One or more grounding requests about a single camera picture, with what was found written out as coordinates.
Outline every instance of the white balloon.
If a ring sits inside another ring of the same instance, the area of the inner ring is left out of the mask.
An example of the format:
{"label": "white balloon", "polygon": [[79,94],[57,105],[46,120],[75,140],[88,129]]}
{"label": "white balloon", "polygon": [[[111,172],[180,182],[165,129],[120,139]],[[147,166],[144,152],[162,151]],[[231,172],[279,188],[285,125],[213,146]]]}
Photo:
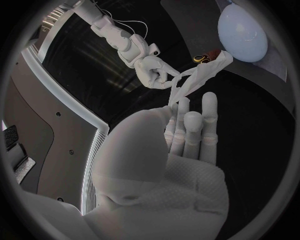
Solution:
{"label": "white balloon", "polygon": [[267,53],[267,36],[258,22],[243,8],[228,5],[218,21],[218,34],[228,53],[243,62],[257,62]]}

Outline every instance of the robotic arm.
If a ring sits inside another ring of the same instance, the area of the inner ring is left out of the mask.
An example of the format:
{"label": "robotic arm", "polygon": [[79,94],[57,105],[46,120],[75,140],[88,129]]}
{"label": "robotic arm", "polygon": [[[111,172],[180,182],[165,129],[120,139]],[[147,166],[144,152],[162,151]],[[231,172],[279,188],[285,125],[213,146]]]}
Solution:
{"label": "robotic arm", "polygon": [[90,0],[67,0],[60,6],[72,10],[91,25],[91,29],[114,49],[121,60],[132,69],[141,83],[150,89],[166,89],[171,87],[167,81],[168,74],[176,77],[180,73],[159,57],[159,48],[155,43],[148,45],[143,37],[115,26],[113,19],[103,15]]}

